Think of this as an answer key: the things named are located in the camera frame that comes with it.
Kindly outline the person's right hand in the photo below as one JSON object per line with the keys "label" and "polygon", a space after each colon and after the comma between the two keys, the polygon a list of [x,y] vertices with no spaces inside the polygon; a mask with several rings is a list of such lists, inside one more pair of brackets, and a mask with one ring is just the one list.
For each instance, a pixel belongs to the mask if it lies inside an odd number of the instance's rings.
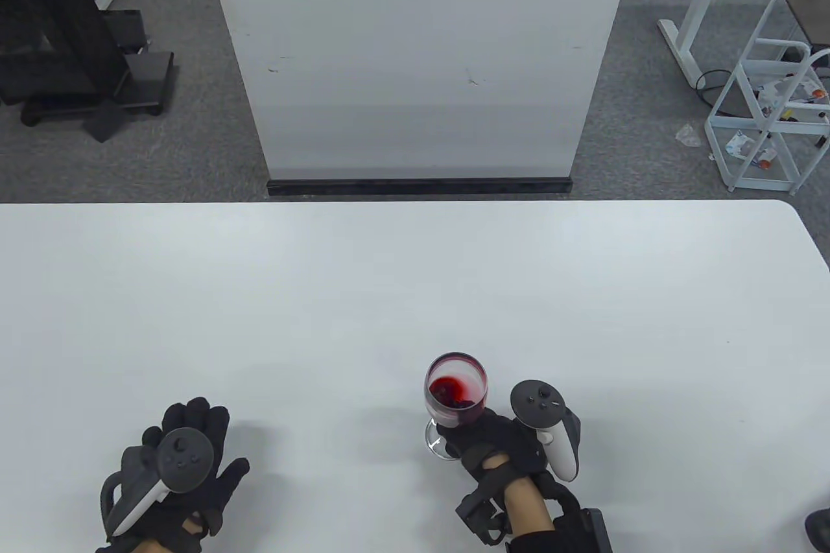
{"label": "person's right hand", "polygon": [[549,463],[534,429],[500,416],[484,408],[480,416],[468,425],[446,427],[437,425],[439,435],[445,438],[447,451],[462,461],[466,472],[480,482],[489,469],[484,462],[503,455],[521,478],[534,483],[554,482]]}

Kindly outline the person's left hand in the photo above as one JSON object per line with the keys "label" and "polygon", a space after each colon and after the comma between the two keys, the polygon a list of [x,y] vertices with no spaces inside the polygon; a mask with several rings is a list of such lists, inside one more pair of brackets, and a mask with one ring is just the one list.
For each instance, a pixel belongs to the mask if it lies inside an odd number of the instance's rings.
{"label": "person's left hand", "polygon": [[187,404],[169,406],[161,425],[143,432],[137,446],[124,450],[121,472],[136,475],[138,466],[148,466],[163,438],[182,428],[201,432],[211,443],[213,461],[206,479],[192,491],[169,493],[155,502],[124,534],[107,535],[107,544],[100,552],[201,552],[202,541],[217,535],[222,528],[224,511],[241,479],[251,469],[246,458],[236,458],[219,472],[224,457],[230,414],[225,406],[210,405],[204,397],[190,399]]}

